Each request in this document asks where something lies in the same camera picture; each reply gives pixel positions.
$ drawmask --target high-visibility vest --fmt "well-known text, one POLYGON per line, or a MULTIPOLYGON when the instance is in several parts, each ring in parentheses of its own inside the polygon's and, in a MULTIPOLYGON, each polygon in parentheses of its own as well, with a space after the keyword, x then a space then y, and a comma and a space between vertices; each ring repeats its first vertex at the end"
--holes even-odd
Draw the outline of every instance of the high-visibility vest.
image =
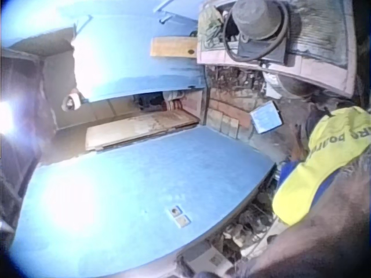
POLYGON ((310 153, 286 178, 273 199, 274 213, 286 224, 299 222, 321 183, 359 156, 371 143, 371 115, 360 107, 335 110, 315 126, 310 153))

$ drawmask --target brick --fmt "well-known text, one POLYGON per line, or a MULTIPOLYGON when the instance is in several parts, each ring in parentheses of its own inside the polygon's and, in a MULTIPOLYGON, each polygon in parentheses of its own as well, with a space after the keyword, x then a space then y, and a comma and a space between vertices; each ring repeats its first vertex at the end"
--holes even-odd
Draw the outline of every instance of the brick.
POLYGON ((239 99, 242 109, 251 112, 254 110, 255 105, 256 105, 256 99, 254 98, 240 98, 239 99))
POLYGON ((210 98, 213 98, 215 100, 219 99, 219 92, 217 88, 211 88, 210 89, 210 98))
POLYGON ((228 135, 230 137, 232 137, 233 139, 236 139, 237 138, 237 134, 238 134, 238 119, 231 118, 231 121, 230 121, 230 132, 228 133, 228 135))
POLYGON ((225 103, 232 103, 232 95, 229 91, 221 91, 219 93, 219 100, 224 101, 225 103))
POLYGON ((208 115, 206 118, 206 125, 210 126, 211 128, 217 131, 220 131, 222 117, 223 113, 209 108, 208 115))
POLYGON ((218 103, 218 111, 222 112, 223 114, 227 115, 228 117, 238 119, 239 124, 244 127, 250 127, 251 125, 251 117, 250 114, 244 110, 235 108, 230 106, 226 103, 219 102, 218 103))
POLYGON ((223 118, 221 120, 221 128, 220 131, 225 134, 229 135, 230 132, 230 123, 231 123, 231 118, 228 116, 223 115, 223 118))
POLYGON ((250 114, 241 109, 230 106, 227 115, 231 118, 238 119, 239 124, 243 127, 249 128, 251 126, 250 114))
POLYGON ((218 111, 229 116, 230 105, 226 103, 218 103, 218 111))
POLYGON ((218 101, 217 100, 209 100, 209 108, 218 110, 218 101))

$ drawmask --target black hose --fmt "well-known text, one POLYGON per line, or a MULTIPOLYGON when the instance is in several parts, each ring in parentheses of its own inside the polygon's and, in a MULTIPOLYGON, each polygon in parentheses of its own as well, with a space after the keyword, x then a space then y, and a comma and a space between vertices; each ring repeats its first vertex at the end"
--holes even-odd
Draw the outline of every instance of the black hose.
POLYGON ((289 12, 288 12, 288 9, 285 6, 285 4, 283 4, 282 2, 277 2, 277 4, 281 7, 281 10, 283 12, 283 24, 282 24, 281 31, 279 32, 277 38, 274 41, 272 41, 271 44, 267 48, 265 48, 258 55, 255 55, 255 56, 249 57, 249 58, 244 58, 244 57, 241 57, 241 56, 238 56, 238 55, 234 54, 232 52, 230 46, 227 43, 227 40, 226 40, 226 37, 225 37, 225 32, 227 30, 228 22, 229 22, 229 20, 232 16, 232 10, 229 12, 227 18, 225 19, 224 26, 223 26, 222 40, 223 40, 225 50, 226 50, 228 56, 230 56, 232 60, 234 60, 235 62, 239 62, 239 63, 247 63, 247 62, 251 62, 251 61, 254 61, 254 60, 261 59, 262 57, 264 57, 267 54, 269 54, 270 52, 272 52, 282 42, 283 38, 285 37, 285 35, 288 31, 289 12))

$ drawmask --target light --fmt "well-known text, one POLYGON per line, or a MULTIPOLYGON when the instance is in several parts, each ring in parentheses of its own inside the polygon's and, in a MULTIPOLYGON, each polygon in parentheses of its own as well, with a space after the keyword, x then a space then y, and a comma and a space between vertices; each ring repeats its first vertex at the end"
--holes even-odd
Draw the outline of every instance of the light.
POLYGON ((6 134, 13 129, 13 115, 9 103, 0 102, 0 133, 6 134))

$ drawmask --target wooden plank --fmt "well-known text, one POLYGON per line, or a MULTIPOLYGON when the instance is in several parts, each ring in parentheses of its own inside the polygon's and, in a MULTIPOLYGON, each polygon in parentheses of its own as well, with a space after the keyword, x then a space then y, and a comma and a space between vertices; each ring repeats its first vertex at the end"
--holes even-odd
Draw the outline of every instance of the wooden plank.
POLYGON ((197 38, 161 36, 151 42, 151 56, 197 58, 197 38))
POLYGON ((170 129, 198 123, 198 119, 183 110, 161 111, 89 127, 86 150, 153 136, 170 129))

